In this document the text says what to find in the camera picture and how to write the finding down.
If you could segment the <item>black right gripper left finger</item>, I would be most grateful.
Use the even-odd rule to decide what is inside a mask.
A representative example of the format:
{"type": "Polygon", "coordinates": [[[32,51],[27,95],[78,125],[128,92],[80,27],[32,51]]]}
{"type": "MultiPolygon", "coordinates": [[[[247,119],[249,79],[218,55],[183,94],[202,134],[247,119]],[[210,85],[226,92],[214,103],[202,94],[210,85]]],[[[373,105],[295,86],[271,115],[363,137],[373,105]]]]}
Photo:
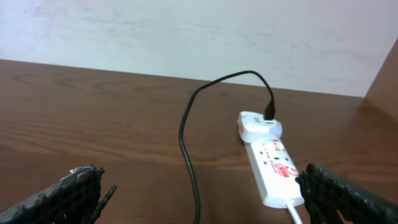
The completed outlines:
{"type": "Polygon", "coordinates": [[[94,224],[115,193],[101,197],[104,168],[76,167],[50,187],[1,211],[1,224],[94,224]]]}

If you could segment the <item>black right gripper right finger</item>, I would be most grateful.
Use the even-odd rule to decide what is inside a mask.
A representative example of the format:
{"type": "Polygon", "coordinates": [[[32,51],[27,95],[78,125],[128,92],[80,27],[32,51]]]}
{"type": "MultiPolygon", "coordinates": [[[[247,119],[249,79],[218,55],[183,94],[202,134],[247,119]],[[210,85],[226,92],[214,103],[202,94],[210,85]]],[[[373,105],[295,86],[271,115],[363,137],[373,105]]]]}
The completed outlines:
{"type": "Polygon", "coordinates": [[[295,181],[311,224],[397,224],[397,205],[309,163],[295,181]]]}

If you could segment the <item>white USB charger adapter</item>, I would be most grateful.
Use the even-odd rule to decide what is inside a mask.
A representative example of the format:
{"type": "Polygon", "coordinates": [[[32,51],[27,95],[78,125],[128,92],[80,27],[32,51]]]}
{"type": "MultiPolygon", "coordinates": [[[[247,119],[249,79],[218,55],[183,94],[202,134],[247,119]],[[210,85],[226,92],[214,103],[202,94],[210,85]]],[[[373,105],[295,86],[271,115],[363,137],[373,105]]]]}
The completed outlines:
{"type": "Polygon", "coordinates": [[[280,139],[283,132],[278,120],[265,120],[262,114],[250,111],[240,112],[237,124],[241,140],[249,144],[261,139],[280,139]]]}

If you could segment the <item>white power strip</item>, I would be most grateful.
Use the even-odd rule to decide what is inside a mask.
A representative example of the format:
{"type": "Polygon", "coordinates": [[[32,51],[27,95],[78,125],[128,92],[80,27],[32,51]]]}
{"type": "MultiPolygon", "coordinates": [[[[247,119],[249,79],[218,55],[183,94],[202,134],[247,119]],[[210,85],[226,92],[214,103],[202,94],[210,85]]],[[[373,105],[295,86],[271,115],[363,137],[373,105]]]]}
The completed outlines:
{"type": "Polygon", "coordinates": [[[265,206],[286,208],[304,203],[295,181],[299,171],[281,140],[261,139],[246,143],[245,148],[265,206]]]}

